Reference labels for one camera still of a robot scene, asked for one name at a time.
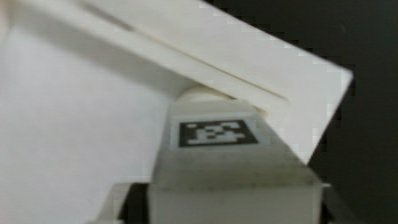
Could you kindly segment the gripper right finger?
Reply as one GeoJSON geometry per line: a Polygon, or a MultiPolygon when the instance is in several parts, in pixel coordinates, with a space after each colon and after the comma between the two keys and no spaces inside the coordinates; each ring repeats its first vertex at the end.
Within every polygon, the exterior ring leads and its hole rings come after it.
{"type": "Polygon", "coordinates": [[[320,224],[346,224],[350,215],[330,184],[323,185],[320,224]]]}

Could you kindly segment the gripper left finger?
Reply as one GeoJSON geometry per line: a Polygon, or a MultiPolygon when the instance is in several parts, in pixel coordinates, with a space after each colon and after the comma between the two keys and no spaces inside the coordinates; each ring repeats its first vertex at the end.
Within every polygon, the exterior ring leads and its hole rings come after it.
{"type": "Polygon", "coordinates": [[[142,182],[112,186],[97,217],[87,224],[149,224],[147,187],[142,182]]]}

